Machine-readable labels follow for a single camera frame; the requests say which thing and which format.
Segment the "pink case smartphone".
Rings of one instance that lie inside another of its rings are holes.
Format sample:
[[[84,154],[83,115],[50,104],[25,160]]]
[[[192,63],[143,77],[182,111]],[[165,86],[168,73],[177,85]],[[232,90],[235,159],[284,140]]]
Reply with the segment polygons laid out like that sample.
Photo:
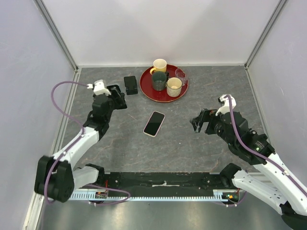
[[[165,119],[165,114],[160,113],[158,111],[153,111],[143,129],[143,133],[151,137],[156,137],[157,133],[159,132],[162,126],[162,123],[164,122],[164,119]]]

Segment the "black phone stand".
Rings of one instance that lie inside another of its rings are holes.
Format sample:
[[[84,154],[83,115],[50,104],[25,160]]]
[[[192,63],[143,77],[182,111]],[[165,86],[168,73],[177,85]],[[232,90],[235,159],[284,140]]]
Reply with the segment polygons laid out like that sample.
[[[126,87],[127,95],[138,94],[137,80],[135,76],[126,76],[124,77],[124,84]]]

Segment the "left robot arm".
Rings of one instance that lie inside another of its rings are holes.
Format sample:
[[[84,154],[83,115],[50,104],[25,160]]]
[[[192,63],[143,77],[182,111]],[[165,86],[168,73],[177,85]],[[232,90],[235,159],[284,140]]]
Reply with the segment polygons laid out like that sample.
[[[80,132],[61,150],[52,156],[42,156],[37,165],[34,192],[46,200],[66,202],[73,191],[84,186],[101,188],[106,182],[105,170],[101,166],[87,164],[74,170],[79,159],[109,129],[114,110],[126,109],[125,94],[117,84],[105,86],[102,80],[86,87],[93,91],[92,110]]]

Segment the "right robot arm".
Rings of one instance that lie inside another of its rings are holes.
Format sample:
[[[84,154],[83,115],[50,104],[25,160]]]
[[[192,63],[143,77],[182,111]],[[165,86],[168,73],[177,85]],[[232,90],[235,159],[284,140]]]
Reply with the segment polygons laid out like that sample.
[[[190,123],[197,133],[207,123],[206,134],[218,135],[234,155],[263,173],[273,184],[269,186],[230,163],[221,172],[222,187],[235,186],[252,194],[271,206],[293,230],[307,228],[307,188],[286,167],[265,134],[257,134],[240,113],[229,109],[203,109]]]

